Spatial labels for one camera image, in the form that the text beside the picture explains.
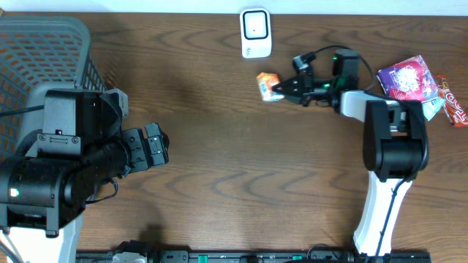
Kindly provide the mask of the orange tissue pack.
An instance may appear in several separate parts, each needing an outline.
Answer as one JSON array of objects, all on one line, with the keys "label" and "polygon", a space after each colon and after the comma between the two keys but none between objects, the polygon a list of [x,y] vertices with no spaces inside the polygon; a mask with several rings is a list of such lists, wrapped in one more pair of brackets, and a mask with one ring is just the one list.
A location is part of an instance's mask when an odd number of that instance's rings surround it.
[{"label": "orange tissue pack", "polygon": [[264,102],[277,102],[284,98],[284,95],[273,91],[273,87],[280,83],[277,74],[262,72],[256,79]]}]

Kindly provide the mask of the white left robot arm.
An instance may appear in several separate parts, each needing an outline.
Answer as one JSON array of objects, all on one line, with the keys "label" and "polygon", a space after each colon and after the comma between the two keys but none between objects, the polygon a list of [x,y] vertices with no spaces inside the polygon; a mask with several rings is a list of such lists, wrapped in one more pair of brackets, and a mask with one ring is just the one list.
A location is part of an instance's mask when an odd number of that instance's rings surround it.
[{"label": "white left robot arm", "polygon": [[122,129],[127,96],[50,89],[42,127],[1,163],[1,249],[13,262],[73,262],[97,189],[168,163],[159,124]]}]

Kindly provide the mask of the red purple floral tissue pack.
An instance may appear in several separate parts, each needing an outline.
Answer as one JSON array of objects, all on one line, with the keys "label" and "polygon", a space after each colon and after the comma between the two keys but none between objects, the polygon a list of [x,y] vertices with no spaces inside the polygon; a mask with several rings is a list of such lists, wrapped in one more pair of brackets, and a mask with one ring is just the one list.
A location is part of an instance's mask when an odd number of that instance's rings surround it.
[{"label": "red purple floral tissue pack", "polygon": [[377,79],[384,94],[394,99],[428,102],[438,96],[437,84],[421,55],[379,70]]}]

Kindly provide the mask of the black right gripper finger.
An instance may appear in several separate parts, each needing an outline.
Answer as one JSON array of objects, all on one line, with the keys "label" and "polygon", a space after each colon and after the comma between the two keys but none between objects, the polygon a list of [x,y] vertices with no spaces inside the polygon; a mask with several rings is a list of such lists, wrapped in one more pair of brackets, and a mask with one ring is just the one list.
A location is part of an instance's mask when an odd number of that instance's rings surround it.
[{"label": "black right gripper finger", "polygon": [[302,91],[304,88],[305,77],[297,75],[288,80],[282,81],[272,87],[273,91]]},{"label": "black right gripper finger", "polygon": [[282,91],[281,94],[285,97],[286,100],[296,103],[296,104],[303,104],[304,98],[302,92],[286,92]]}]

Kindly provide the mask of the orange brown snack bar wrapper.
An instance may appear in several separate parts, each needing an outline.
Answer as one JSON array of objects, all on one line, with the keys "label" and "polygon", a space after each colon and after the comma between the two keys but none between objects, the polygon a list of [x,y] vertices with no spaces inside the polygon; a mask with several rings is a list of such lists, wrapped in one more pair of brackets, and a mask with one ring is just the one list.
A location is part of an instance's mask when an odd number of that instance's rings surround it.
[{"label": "orange brown snack bar wrapper", "polygon": [[439,98],[443,100],[443,108],[451,125],[456,128],[467,127],[467,112],[458,103],[457,99],[449,89],[448,82],[444,75],[434,77],[438,86]]}]

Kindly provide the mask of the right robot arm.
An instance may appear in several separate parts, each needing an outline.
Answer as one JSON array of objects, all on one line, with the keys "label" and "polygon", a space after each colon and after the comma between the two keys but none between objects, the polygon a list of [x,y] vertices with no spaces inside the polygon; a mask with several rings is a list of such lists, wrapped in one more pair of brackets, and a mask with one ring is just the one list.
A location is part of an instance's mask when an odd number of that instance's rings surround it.
[{"label": "right robot arm", "polygon": [[273,91],[304,107],[325,102],[340,115],[363,123],[363,163],[369,186],[360,223],[352,241],[355,261],[388,262],[393,228],[405,194],[429,162],[429,140],[423,106],[418,100],[399,100],[358,87],[361,54],[336,45],[332,76],[315,77],[316,52],[294,57],[294,77]]}]

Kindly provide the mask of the teal snack packet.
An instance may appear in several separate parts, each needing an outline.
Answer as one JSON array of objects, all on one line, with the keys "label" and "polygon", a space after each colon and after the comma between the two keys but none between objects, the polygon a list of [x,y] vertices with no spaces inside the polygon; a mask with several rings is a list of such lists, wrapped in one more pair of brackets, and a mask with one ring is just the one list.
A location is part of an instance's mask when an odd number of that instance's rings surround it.
[{"label": "teal snack packet", "polygon": [[432,99],[422,103],[423,114],[430,121],[442,108],[445,100],[441,98]]}]

